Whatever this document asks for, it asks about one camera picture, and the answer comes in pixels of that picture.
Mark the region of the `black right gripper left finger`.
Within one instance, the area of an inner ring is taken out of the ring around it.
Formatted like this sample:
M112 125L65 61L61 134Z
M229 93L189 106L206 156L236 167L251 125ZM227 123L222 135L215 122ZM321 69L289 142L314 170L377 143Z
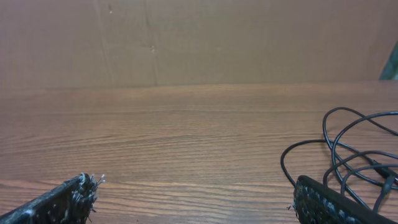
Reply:
M1 215L1 224L85 224L94 212L102 175L82 173L43 195Z

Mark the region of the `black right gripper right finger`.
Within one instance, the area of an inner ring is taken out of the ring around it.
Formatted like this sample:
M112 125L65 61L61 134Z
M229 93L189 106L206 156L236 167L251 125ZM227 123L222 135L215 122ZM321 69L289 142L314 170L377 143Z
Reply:
M294 183L294 210L300 223L395 224L306 175Z

